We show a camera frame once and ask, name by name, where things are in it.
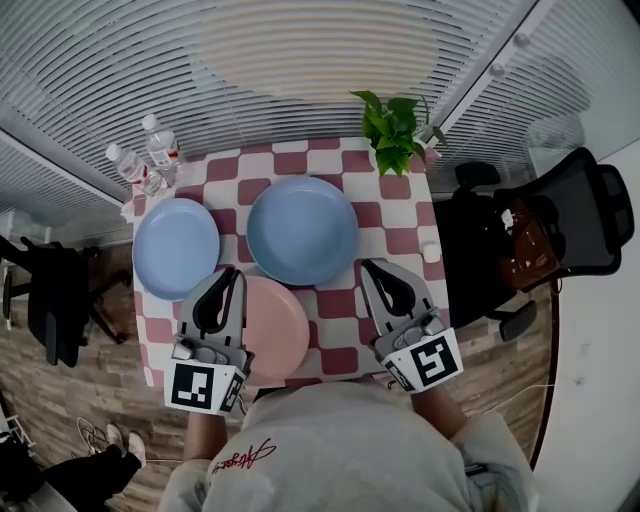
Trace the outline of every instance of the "plastic bottle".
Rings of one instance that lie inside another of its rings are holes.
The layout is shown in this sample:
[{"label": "plastic bottle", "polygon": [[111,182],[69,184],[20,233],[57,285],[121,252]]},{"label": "plastic bottle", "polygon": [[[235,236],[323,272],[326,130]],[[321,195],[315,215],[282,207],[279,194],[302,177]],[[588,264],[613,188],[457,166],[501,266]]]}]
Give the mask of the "plastic bottle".
[{"label": "plastic bottle", "polygon": [[175,134],[171,128],[160,124],[155,114],[145,116],[142,119],[142,127],[146,131],[145,145],[149,156],[163,176],[173,185],[176,169],[182,163],[180,145]]},{"label": "plastic bottle", "polygon": [[111,144],[105,156],[127,182],[137,185],[148,196],[156,196],[167,188],[167,181],[158,172],[150,169],[138,153],[131,149],[123,150],[117,144]]}]

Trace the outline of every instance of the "potted plant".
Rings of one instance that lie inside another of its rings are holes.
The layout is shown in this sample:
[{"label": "potted plant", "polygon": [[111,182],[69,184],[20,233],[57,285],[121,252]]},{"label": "potted plant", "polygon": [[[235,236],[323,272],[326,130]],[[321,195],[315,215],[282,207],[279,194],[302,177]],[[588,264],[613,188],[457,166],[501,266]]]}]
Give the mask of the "potted plant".
[{"label": "potted plant", "polygon": [[[383,105],[371,91],[352,91],[364,100],[364,115],[362,117],[362,133],[371,141],[371,147],[376,150],[376,162],[380,175],[389,169],[401,176],[409,172],[409,158],[415,153],[426,162],[424,143],[419,136],[429,124],[429,107],[424,97],[422,103],[425,117],[418,125],[414,109],[418,100],[411,98],[391,98]],[[445,146],[447,141],[438,126],[432,126],[433,135]]]}]

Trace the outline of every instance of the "table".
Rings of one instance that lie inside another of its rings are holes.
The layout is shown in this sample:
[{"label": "table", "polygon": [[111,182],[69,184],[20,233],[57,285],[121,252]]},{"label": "table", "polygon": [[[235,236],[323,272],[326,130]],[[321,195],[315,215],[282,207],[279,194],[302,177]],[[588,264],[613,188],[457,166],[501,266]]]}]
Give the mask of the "table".
[{"label": "table", "polygon": [[[134,236],[144,215],[168,197],[202,203],[220,231],[219,264],[233,264],[259,274],[246,239],[247,219],[256,198],[273,182],[307,174],[332,183],[353,204],[358,219],[357,259],[330,283],[289,287],[309,319],[311,339],[302,365],[282,385],[344,380],[381,371],[367,344],[375,335],[360,290],[359,262],[386,258],[424,276],[436,306],[449,327],[442,261],[425,263],[421,244],[438,240],[435,214],[423,163],[414,157],[412,173],[378,176],[369,141],[360,137],[312,139],[252,146],[206,155],[182,166],[176,186],[161,197],[134,195],[123,207]],[[145,378],[163,385],[180,302],[160,300],[134,276],[138,338]]]}]

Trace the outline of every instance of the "blue plate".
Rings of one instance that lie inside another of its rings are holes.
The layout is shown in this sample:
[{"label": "blue plate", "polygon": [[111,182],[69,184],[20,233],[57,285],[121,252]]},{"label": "blue plate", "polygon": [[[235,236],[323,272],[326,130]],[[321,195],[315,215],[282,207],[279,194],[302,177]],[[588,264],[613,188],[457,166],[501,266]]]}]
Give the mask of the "blue plate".
[{"label": "blue plate", "polygon": [[253,259],[272,278],[297,286],[320,284],[353,262],[358,222],[340,190],[301,176],[262,193],[249,214],[247,239]]},{"label": "blue plate", "polygon": [[133,268],[146,290],[183,300],[215,271],[218,228],[207,209],[190,199],[167,199],[151,210],[133,239]]}]

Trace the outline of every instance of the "shoe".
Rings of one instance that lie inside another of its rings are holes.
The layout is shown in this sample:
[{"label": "shoe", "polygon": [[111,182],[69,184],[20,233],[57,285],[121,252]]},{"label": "shoe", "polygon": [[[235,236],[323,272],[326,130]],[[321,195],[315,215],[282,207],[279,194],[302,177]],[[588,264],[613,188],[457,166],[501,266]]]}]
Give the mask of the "shoe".
[{"label": "shoe", "polygon": [[129,432],[129,453],[136,456],[140,461],[141,468],[147,465],[147,456],[145,454],[144,441],[136,432]]},{"label": "shoe", "polygon": [[126,453],[124,441],[122,440],[122,432],[120,432],[120,429],[113,423],[107,425],[107,441],[109,444],[114,444],[120,448],[120,453],[123,455]]}]

